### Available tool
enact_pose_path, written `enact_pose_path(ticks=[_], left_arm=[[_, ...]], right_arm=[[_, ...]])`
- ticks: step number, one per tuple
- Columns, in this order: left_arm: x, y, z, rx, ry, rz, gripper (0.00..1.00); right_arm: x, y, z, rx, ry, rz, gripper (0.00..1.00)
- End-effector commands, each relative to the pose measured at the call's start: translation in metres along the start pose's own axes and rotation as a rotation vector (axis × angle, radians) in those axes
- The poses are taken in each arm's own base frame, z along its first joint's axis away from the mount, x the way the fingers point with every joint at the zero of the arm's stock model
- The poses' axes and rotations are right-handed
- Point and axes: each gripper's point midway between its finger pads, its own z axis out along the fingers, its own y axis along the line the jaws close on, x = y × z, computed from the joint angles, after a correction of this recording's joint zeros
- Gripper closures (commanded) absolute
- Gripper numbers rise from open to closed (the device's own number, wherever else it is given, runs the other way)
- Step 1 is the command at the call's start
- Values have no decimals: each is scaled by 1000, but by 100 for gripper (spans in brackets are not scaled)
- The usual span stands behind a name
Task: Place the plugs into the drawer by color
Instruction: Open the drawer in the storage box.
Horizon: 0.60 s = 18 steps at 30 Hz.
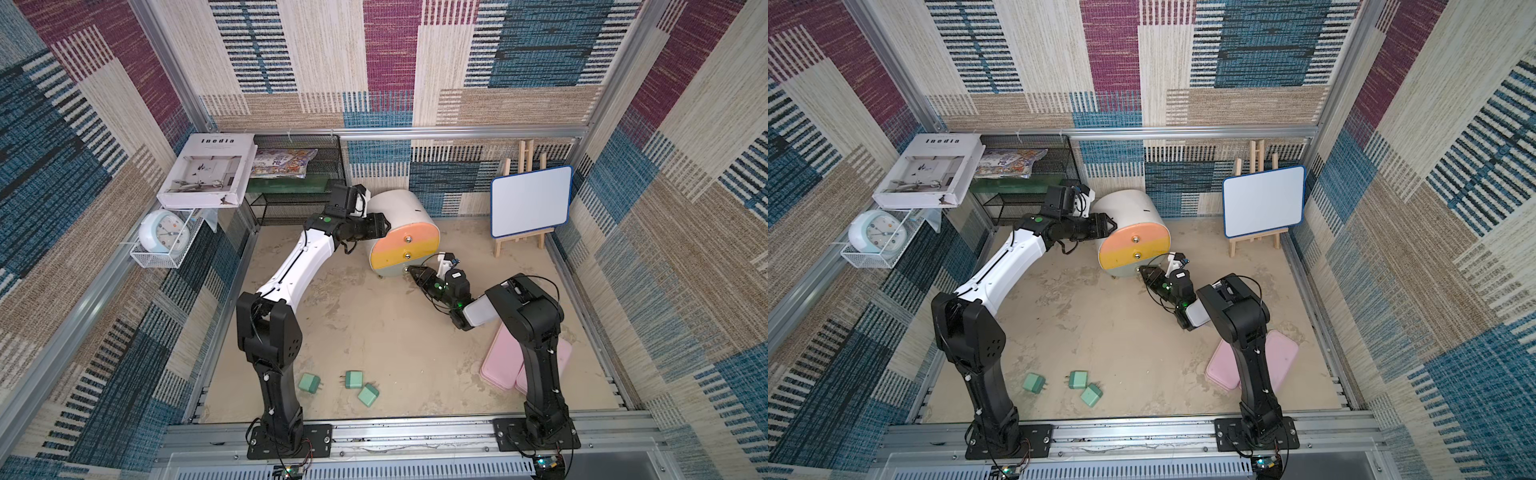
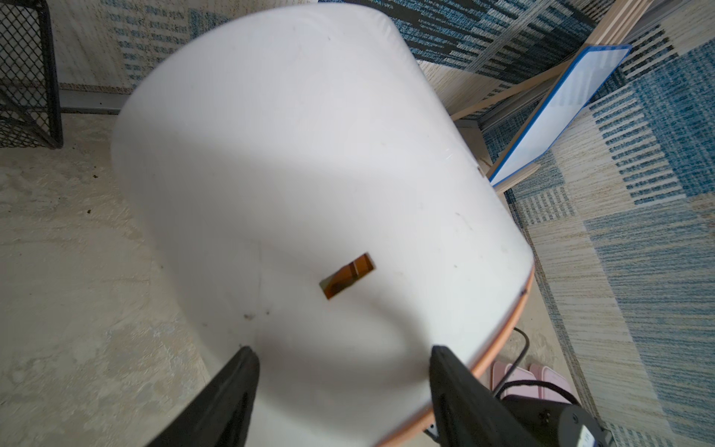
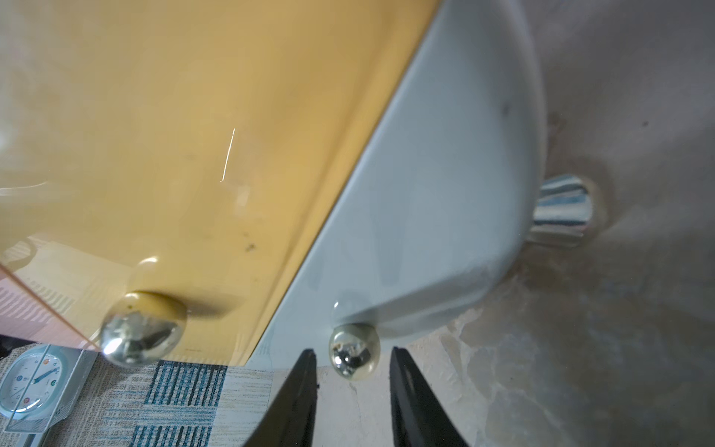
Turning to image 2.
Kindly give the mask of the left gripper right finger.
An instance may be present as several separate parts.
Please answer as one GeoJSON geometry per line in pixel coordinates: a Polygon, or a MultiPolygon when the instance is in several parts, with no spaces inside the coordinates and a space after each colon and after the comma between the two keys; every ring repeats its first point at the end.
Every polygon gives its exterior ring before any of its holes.
{"type": "Polygon", "coordinates": [[[429,382],[439,445],[540,445],[446,346],[431,350],[429,382]]]}

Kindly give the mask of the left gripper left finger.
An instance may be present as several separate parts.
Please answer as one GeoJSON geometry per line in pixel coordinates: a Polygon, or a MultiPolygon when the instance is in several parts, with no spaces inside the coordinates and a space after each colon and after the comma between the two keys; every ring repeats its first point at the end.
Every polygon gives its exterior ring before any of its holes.
{"type": "Polygon", "coordinates": [[[151,446],[243,446],[260,377],[256,353],[244,346],[151,446]]]}

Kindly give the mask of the white round drawer cabinet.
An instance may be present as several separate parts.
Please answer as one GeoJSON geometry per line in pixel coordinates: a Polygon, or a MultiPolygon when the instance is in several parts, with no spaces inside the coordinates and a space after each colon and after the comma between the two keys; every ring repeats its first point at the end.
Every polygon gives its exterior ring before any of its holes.
{"type": "Polygon", "coordinates": [[[111,155],[209,372],[260,359],[251,446],[420,435],[432,346],[482,374],[525,306],[530,246],[375,9],[205,33],[130,95],[111,155]]]}

